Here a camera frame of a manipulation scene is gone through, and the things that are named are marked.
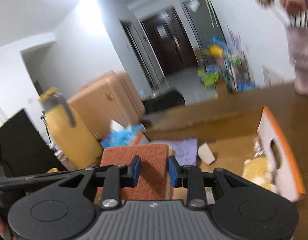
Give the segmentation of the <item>left hand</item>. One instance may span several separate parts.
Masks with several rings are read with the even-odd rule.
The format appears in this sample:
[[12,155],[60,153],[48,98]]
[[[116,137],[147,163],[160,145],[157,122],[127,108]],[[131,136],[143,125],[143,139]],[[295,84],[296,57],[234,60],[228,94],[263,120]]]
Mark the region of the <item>left hand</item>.
[[14,239],[10,235],[9,228],[8,228],[7,224],[3,221],[1,216],[0,216],[0,237],[2,239],[8,239],[8,240]]

